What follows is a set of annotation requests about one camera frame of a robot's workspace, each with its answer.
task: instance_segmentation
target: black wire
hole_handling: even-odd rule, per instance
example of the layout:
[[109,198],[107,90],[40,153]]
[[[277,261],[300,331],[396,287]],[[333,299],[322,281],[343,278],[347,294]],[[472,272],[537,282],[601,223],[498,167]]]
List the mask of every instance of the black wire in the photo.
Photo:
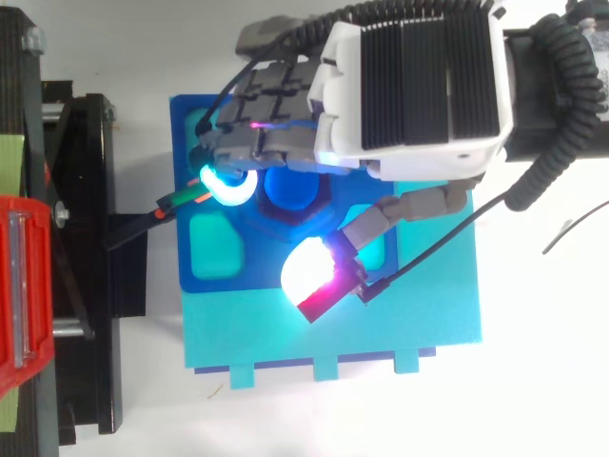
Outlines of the black wire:
[[387,276],[386,278],[383,278],[383,279],[377,281],[375,284],[373,284],[372,286],[370,286],[369,288],[364,290],[363,294],[362,294],[362,300],[365,303],[369,302],[374,297],[379,295],[382,291],[387,289],[391,285],[391,283],[393,283],[395,280],[401,278],[407,272],[409,272],[410,270],[412,270],[413,268],[417,267],[422,262],[427,260],[433,254],[435,254],[438,250],[440,250],[446,243],[451,241],[453,238],[455,238],[457,235],[459,235],[464,229],[466,229],[470,224],[472,224],[474,221],[476,221],[476,219],[481,217],[488,210],[492,209],[493,207],[495,207],[496,205],[501,203],[505,199],[506,194],[507,194],[507,192],[504,192],[501,195],[498,195],[497,197],[492,199],[490,202],[488,202],[484,206],[482,206],[479,209],[477,209],[476,211],[474,211],[472,214],[470,214],[465,219],[463,219],[463,221],[460,224],[458,224],[456,227],[454,227],[452,230],[450,230],[448,233],[446,233],[443,236],[443,238],[441,238],[439,241],[437,241],[433,246],[431,246],[431,248],[428,248],[426,251],[424,251],[418,257],[413,259],[410,263],[408,263],[404,267],[400,268],[398,271],[396,271],[391,276]]
[[594,138],[600,123],[597,114],[605,110],[599,69],[586,38],[556,14],[541,18],[529,34],[553,62],[572,103],[562,116],[554,140],[508,190],[505,205],[513,211],[527,210],[576,161]]
[[583,216],[580,217],[580,219],[578,219],[577,221],[575,221],[573,224],[571,224],[568,228],[566,228],[565,230],[563,230],[561,233],[559,233],[559,235],[554,238],[554,240],[552,240],[550,242],[550,244],[543,250],[542,254],[545,255],[547,254],[550,250],[552,250],[552,248],[557,245],[559,243],[559,241],[564,238],[564,236],[569,233],[572,229],[574,229],[575,227],[577,227],[579,224],[581,224],[583,221],[585,221],[588,217],[590,217],[592,214],[594,214],[595,212],[597,212],[599,209],[603,209],[606,206],[609,205],[609,202],[605,202],[602,203],[600,205],[598,205],[596,208],[586,212]]
[[164,217],[158,217],[156,210],[143,214],[137,219],[111,231],[104,239],[104,247],[107,251],[115,250],[147,231],[174,220],[175,216],[175,212],[172,212],[165,214]]
[[230,91],[235,86],[237,86],[237,84],[239,84],[239,82],[245,76],[247,76],[252,70],[254,70],[254,67],[256,67],[258,64],[260,64],[263,61],[263,59],[265,59],[265,57],[267,57],[272,51],[277,49],[277,47],[280,46],[284,42],[284,40],[287,38],[287,36],[290,35],[291,33],[292,33],[292,30],[287,30],[287,31],[281,33],[279,36],[277,36],[277,38],[275,38],[275,40],[273,40],[272,43],[267,45],[265,48],[262,48],[258,52],[258,54],[256,54],[249,61],[249,63],[245,67],[243,67],[243,69],[241,71],[239,71],[239,73],[237,73],[237,75],[234,78],[232,78],[230,80],[230,82],[225,86],[225,88],[222,89],[222,91],[218,94],[218,96],[214,100],[211,107],[207,110],[207,112],[201,118],[201,121],[199,121],[199,124],[204,125],[207,122],[209,122],[209,119],[211,119],[211,116],[213,115],[213,113],[216,112],[216,110],[220,107],[220,105],[222,105],[222,102],[225,100],[226,96],[230,93]]

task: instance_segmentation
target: coiled cable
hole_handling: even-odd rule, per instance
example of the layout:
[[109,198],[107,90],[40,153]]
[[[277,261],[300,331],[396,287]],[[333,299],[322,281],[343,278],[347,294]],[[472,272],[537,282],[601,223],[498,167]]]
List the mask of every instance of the coiled cable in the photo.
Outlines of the coiled cable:
[[543,17],[530,34],[552,59],[572,103],[560,122],[554,144],[507,191],[505,205],[513,211],[528,209],[569,168],[594,137],[600,122],[597,114],[605,111],[600,103],[605,95],[597,77],[599,69],[585,37],[556,14]]
[[438,17],[460,11],[491,11],[493,0],[377,0],[348,5],[308,21],[294,29],[288,45],[297,52],[319,46],[327,40],[337,22],[366,27],[381,22]]

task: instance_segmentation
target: white background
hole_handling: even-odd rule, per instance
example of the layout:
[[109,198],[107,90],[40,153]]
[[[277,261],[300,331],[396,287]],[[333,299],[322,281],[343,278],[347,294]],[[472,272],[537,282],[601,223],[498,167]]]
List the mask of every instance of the white background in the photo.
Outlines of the white background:
[[[117,208],[144,212],[173,191],[168,100],[213,93],[242,66],[242,26],[305,17],[338,0],[23,0],[48,38],[46,79],[116,105]],[[524,28],[566,0],[504,2]],[[525,166],[498,159],[477,205]],[[184,369],[174,225],[149,235],[147,317],[124,320],[125,420],[113,436],[80,427],[66,457],[609,455],[609,210],[540,255],[567,219],[609,199],[604,162],[581,162],[524,214],[495,209],[477,225],[484,342],[440,348],[421,372],[348,364],[315,384],[312,368],[227,374]],[[218,393],[209,398],[219,387]]]

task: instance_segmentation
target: blue light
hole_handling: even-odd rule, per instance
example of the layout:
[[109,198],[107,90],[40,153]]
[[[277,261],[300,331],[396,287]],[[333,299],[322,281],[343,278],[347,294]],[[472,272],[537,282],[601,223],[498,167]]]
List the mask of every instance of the blue light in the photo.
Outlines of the blue light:
[[221,205],[225,207],[238,207],[249,200],[254,191],[256,191],[258,173],[255,170],[250,170],[247,172],[243,183],[239,186],[229,186],[218,177],[214,169],[209,165],[205,165],[201,169],[201,182]]
[[268,199],[278,208],[288,211],[306,209],[320,191],[320,175],[302,173],[287,167],[273,167],[265,174]]
[[307,238],[285,259],[282,289],[289,301],[298,306],[313,292],[334,279],[332,252],[320,237]]

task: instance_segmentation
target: glowing white object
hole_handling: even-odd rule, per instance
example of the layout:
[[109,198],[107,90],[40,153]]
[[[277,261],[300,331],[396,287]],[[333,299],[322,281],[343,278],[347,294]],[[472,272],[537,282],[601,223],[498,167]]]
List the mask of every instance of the glowing white object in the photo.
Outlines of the glowing white object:
[[258,186],[258,173],[255,170],[247,172],[246,179],[239,186],[229,186],[218,177],[216,171],[209,165],[201,169],[201,182],[225,207],[238,207],[245,203],[254,194]]
[[285,259],[282,289],[298,306],[321,286],[334,279],[334,259],[322,238],[307,238]]

